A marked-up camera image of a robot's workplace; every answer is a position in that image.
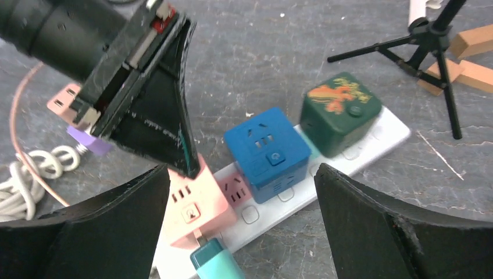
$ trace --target switch button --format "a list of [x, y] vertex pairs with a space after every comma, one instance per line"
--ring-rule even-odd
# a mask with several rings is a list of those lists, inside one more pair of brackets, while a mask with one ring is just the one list
[[185, 220], [185, 223], [190, 224], [200, 217], [200, 211], [197, 208], [197, 205], [192, 203], [192, 204], [186, 206], [181, 211], [181, 216], [183, 217], [183, 220]]
[[253, 224], [255, 221], [259, 220], [260, 217], [257, 208], [255, 208], [254, 206], [248, 206], [247, 208], [245, 208], [241, 212], [241, 216], [247, 224]]
[[284, 157], [284, 154], [280, 150], [269, 152], [266, 157], [272, 166], [277, 166], [286, 160], [286, 157]]
[[282, 202], [287, 202], [294, 197], [294, 190], [292, 188], [277, 195]]

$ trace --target white cable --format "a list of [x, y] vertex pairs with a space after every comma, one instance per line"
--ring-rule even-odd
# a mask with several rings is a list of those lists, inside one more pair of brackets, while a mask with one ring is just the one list
[[[73, 171], [80, 165], [80, 156], [88, 149], [84, 145], [72, 148], [61, 145], [51, 152], [34, 150], [26, 155], [29, 164], [37, 174], [47, 179], [57, 179], [64, 171]], [[36, 213], [36, 203], [45, 194], [43, 187], [29, 174], [27, 167], [20, 161], [9, 165], [11, 178], [0, 184], [0, 222], [18, 219], [31, 220]], [[42, 159], [36, 163], [35, 158]]]

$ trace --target pink cable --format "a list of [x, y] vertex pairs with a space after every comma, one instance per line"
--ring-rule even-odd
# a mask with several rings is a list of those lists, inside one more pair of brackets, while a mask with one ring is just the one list
[[69, 206], [69, 204], [55, 191], [53, 191], [53, 189], [43, 180], [43, 178], [41, 178], [41, 176], [39, 176], [36, 173], [36, 171], [31, 166], [31, 164], [29, 164], [29, 161], [26, 158], [26, 154], [24, 153], [23, 148], [20, 146], [17, 140], [16, 115], [17, 115], [17, 108], [19, 107], [19, 100], [22, 93], [24, 92], [24, 89], [26, 88], [26, 85], [29, 83], [29, 81], [32, 79], [32, 77], [34, 77], [34, 75], [39, 71], [41, 67], [43, 67], [43, 63], [40, 62], [22, 78], [22, 81], [17, 86], [16, 92], [14, 94], [14, 99], [12, 101], [12, 107], [10, 109], [10, 119], [9, 119], [10, 140], [12, 141], [12, 145], [14, 146], [15, 151], [17, 152], [17, 154], [19, 154], [20, 160], [27, 167], [27, 170], [32, 175], [33, 179], [36, 179], [36, 181], [39, 184], [41, 184], [41, 186], [46, 190], [46, 192], [52, 195], [58, 202], [60, 202], [64, 206]]

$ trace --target power button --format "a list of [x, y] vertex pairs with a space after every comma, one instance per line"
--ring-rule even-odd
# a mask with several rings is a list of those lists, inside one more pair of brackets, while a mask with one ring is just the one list
[[284, 154], [280, 150], [269, 152], [266, 157], [272, 166], [277, 166], [286, 160]]

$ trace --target tripod stand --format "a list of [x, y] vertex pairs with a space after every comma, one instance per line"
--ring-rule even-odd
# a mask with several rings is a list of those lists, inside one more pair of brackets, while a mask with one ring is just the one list
[[[331, 56], [327, 58], [327, 61], [328, 63], [332, 63], [367, 53], [379, 52], [396, 63], [408, 75], [420, 78], [427, 83], [443, 89], [450, 124], [452, 126], [452, 135], [454, 139], [459, 140], [462, 138], [462, 132], [460, 130], [459, 118], [457, 116], [452, 86], [445, 64], [444, 53], [450, 46], [448, 38], [450, 22], [465, 3], [466, 0], [450, 0], [434, 22], [429, 22], [424, 17], [416, 19], [408, 28], [409, 36]], [[408, 61], [404, 61], [401, 57], [388, 50], [389, 48], [405, 44], [418, 45], [418, 49]], [[438, 62], [440, 78], [436, 78], [419, 70], [421, 63], [428, 53], [431, 53]]]

